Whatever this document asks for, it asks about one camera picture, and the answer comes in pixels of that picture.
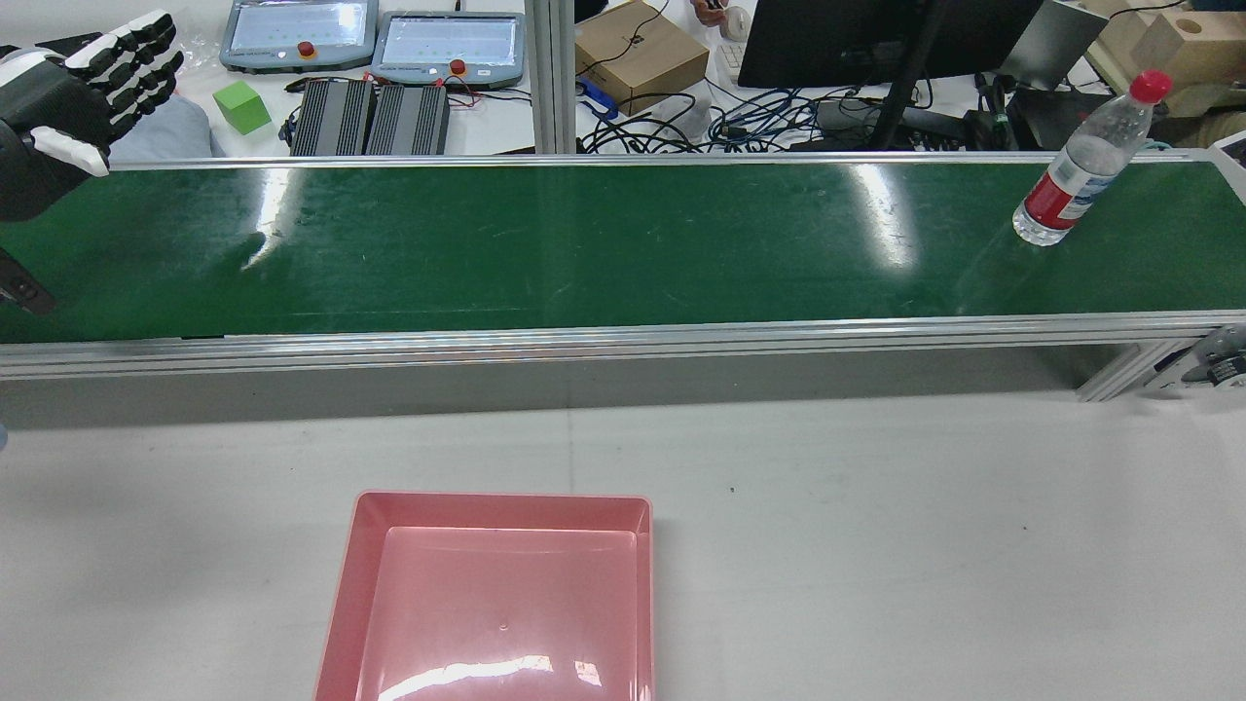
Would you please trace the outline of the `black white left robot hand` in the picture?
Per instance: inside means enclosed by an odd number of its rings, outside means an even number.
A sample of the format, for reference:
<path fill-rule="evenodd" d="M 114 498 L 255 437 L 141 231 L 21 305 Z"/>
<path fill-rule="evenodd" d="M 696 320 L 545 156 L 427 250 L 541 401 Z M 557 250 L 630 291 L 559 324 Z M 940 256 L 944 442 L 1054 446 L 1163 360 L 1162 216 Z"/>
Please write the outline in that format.
<path fill-rule="evenodd" d="M 107 32 L 2 50 L 2 220 L 31 219 L 108 174 L 113 143 L 174 93 L 174 32 L 157 9 Z"/>

